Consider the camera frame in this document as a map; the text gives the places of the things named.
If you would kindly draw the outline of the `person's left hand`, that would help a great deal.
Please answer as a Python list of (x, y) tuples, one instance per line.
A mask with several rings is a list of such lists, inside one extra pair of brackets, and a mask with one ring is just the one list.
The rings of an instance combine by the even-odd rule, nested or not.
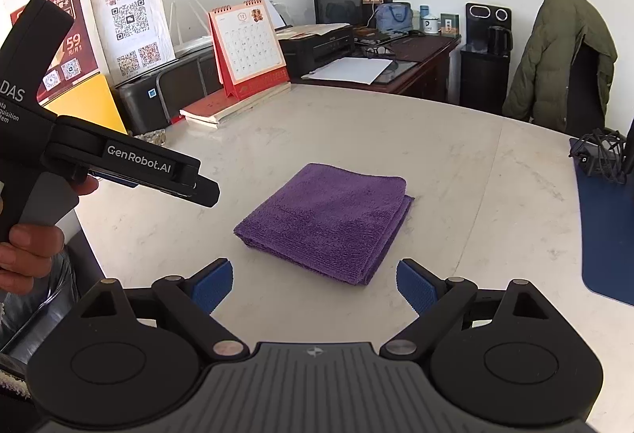
[(37, 278), (52, 270), (53, 258), (65, 248), (65, 235), (57, 226), (18, 224), (1, 243), (1, 290), (28, 295)]

